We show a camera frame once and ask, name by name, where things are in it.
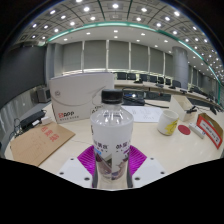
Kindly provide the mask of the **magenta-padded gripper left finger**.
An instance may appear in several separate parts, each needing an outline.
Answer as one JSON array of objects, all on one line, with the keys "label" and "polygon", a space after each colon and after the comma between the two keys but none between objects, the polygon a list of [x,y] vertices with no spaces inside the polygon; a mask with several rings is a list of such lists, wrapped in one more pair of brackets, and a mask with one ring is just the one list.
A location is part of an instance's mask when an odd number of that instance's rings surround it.
[{"label": "magenta-padded gripper left finger", "polygon": [[88,147],[78,157],[70,157],[60,168],[57,176],[84,188],[95,188],[98,177],[94,147]]}]

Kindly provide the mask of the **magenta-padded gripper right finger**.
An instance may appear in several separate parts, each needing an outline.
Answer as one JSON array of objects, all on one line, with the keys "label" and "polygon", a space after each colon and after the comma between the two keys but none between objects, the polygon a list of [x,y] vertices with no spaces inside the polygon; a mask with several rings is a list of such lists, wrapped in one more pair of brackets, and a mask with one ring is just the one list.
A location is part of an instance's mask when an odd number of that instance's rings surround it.
[{"label": "magenta-padded gripper right finger", "polygon": [[140,188],[165,176],[165,169],[154,157],[147,157],[136,147],[130,147],[127,170],[129,188]]}]

